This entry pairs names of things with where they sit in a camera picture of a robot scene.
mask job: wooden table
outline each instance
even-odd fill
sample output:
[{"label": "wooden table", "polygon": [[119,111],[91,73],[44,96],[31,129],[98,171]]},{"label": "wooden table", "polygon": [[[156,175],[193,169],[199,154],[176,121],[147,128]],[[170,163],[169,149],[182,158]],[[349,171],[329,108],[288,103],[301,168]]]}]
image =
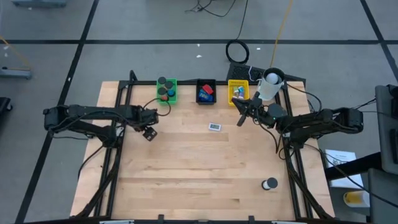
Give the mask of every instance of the wooden table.
[{"label": "wooden table", "polygon": [[[304,89],[302,82],[290,84]],[[104,82],[97,106],[113,107],[117,86],[118,82]],[[255,90],[251,86],[250,94]],[[144,105],[154,98],[155,91],[152,85],[134,85],[131,104]],[[294,220],[286,165],[275,154],[271,136],[251,119],[237,127],[240,115],[227,104],[227,86],[217,86],[217,103],[213,106],[197,105],[195,91],[195,85],[178,86],[178,103],[168,116],[159,117],[159,124],[154,126],[158,135],[152,142],[127,128],[112,218],[155,220],[164,214],[167,220],[247,220],[249,215],[256,220]],[[290,88],[289,95],[294,115],[309,113],[305,94]],[[159,113],[168,110],[156,102],[148,108],[158,108]],[[221,124],[221,132],[209,131],[210,122]],[[94,123],[106,125],[110,121]],[[270,131],[279,137],[276,130]],[[85,157],[100,144],[97,139],[89,140]],[[316,140],[307,144],[318,147]],[[76,215],[98,188],[104,152],[82,170],[71,215]],[[334,216],[319,152],[305,147],[302,160],[308,189]],[[279,185],[265,191],[261,182],[270,177],[275,177]],[[297,191],[304,217],[298,187]]]}]

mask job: white cup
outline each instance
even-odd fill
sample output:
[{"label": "white cup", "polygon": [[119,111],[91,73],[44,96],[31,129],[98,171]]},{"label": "white cup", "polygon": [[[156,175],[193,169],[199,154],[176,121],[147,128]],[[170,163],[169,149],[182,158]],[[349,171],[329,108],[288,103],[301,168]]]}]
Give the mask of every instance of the white cup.
[{"label": "white cup", "polygon": [[[266,81],[266,77],[270,73],[275,73],[278,76],[278,82],[271,84]],[[262,74],[262,78],[259,80],[257,85],[257,91],[260,93],[259,98],[262,100],[269,101],[275,97],[276,93],[280,90],[285,80],[285,73],[278,68],[268,68]]]}]

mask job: red object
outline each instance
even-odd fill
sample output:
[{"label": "red object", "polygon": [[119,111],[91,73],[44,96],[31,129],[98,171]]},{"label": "red object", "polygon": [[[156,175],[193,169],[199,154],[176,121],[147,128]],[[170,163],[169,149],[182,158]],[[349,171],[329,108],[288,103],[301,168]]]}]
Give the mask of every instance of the red object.
[{"label": "red object", "polygon": [[211,94],[213,94],[213,89],[209,86],[209,85],[204,85],[204,86],[202,86],[202,89],[205,91],[205,92],[207,92],[207,94],[209,94],[209,95],[211,95]]},{"label": "red object", "polygon": [[162,96],[162,97],[160,97],[160,100],[162,100],[162,101],[168,101],[169,98],[168,98],[168,96]]}]

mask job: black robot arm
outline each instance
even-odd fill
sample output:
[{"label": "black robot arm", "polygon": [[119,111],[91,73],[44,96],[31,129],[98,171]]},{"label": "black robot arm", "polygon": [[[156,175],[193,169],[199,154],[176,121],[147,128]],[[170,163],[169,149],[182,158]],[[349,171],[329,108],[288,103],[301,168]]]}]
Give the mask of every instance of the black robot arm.
[{"label": "black robot arm", "polygon": [[110,119],[117,123],[126,123],[135,131],[144,131],[144,137],[151,141],[156,131],[150,126],[159,122],[156,109],[144,109],[141,106],[122,105],[117,108],[60,105],[43,111],[44,128],[51,133],[69,130],[87,136],[97,136],[106,147],[116,140],[116,129],[112,126],[97,126],[81,121],[82,119]]},{"label": "black robot arm", "polygon": [[256,92],[251,100],[232,99],[242,115],[237,125],[241,126],[249,116],[268,128],[275,126],[279,133],[288,138],[294,148],[300,149],[309,138],[324,134],[335,132],[356,134],[363,130],[363,114],[357,109],[323,109],[317,113],[287,116],[283,108],[275,103],[269,105],[266,111],[258,96],[259,93]]}]

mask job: yellow container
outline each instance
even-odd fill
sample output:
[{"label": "yellow container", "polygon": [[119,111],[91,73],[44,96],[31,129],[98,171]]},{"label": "yellow container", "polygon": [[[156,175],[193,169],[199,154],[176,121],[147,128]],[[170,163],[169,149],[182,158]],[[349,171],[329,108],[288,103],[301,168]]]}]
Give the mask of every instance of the yellow container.
[{"label": "yellow container", "polygon": [[234,106],[232,103],[232,96],[234,95],[234,87],[243,86],[244,89],[244,99],[250,98],[249,94],[249,82],[247,80],[228,80],[228,104]]}]

